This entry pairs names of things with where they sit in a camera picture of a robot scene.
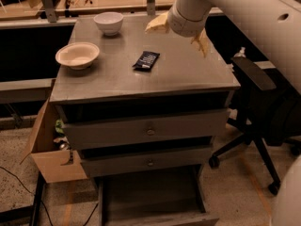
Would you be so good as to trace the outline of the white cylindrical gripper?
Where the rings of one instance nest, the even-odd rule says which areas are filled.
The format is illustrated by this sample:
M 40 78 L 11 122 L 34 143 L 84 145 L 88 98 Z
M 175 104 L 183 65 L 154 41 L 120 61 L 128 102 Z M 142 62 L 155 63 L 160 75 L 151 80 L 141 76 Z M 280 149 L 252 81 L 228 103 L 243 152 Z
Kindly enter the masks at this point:
M 203 29 L 207 19 L 207 11 L 200 11 L 199 18 L 186 18 L 181 15 L 173 5 L 169 12 L 164 12 L 152 19 L 146 26 L 145 32 L 167 33 L 169 28 L 182 37 L 193 37 L 191 43 L 196 44 L 196 48 L 204 57 L 208 54 L 209 39 L 206 30 Z

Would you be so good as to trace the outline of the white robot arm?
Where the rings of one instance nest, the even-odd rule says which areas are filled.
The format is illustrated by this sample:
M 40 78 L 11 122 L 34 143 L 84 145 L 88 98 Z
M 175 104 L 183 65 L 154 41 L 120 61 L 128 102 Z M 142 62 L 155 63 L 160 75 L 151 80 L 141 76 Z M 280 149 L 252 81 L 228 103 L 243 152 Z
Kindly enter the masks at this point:
M 175 0 L 146 29 L 171 29 L 194 38 L 213 7 L 221 9 L 301 94 L 301 10 L 294 0 Z

